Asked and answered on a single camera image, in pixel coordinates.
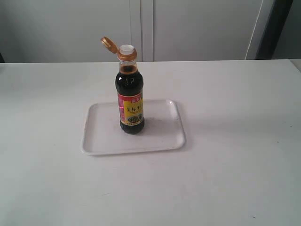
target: dark liquid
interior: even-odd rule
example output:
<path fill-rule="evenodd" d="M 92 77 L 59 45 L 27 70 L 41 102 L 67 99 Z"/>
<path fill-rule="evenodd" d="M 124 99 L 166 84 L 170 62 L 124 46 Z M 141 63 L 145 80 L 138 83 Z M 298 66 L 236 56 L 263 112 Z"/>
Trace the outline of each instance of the dark liquid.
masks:
<path fill-rule="evenodd" d="M 123 66 L 115 79 L 117 92 L 123 96 L 131 97 L 142 92 L 143 78 L 133 65 Z M 120 121 L 121 128 L 129 134 L 140 132 L 144 127 L 144 118 L 135 126 L 128 126 Z"/>

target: table surface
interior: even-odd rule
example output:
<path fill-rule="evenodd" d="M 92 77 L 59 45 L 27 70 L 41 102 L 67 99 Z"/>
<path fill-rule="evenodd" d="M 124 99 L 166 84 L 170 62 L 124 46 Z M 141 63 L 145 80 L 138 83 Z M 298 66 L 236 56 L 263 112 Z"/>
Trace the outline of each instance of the table surface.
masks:
<path fill-rule="evenodd" d="M 85 155 L 87 110 L 117 101 L 118 67 L 0 65 L 0 225 L 300 225 L 301 73 L 289 60 L 139 63 L 144 98 L 177 102 L 186 144 Z"/>

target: white cap insert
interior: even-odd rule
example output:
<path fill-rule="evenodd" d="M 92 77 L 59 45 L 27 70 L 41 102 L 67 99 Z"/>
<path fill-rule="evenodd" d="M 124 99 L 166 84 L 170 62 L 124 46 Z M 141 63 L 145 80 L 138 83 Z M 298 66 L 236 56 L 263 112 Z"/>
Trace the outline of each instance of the white cap insert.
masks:
<path fill-rule="evenodd" d="M 119 51 L 123 55 L 130 55 L 134 51 L 134 47 L 132 45 L 122 45 L 119 48 Z"/>

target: white table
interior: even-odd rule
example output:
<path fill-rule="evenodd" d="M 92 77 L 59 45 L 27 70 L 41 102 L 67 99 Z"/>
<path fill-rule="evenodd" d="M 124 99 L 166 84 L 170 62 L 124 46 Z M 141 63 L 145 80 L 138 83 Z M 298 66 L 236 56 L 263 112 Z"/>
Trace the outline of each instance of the white table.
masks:
<path fill-rule="evenodd" d="M 80 151 L 118 63 L 0 65 L 0 225 L 299 226 L 301 73 L 289 60 L 139 63 L 186 145 Z"/>

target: bottle neck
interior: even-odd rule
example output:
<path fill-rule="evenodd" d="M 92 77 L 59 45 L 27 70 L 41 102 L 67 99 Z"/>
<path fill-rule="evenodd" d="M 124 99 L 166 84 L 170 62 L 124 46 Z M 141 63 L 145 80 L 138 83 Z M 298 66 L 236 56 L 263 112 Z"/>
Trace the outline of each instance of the bottle neck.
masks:
<path fill-rule="evenodd" d="M 133 74 L 138 71 L 136 60 L 119 62 L 119 71 L 122 74 Z"/>

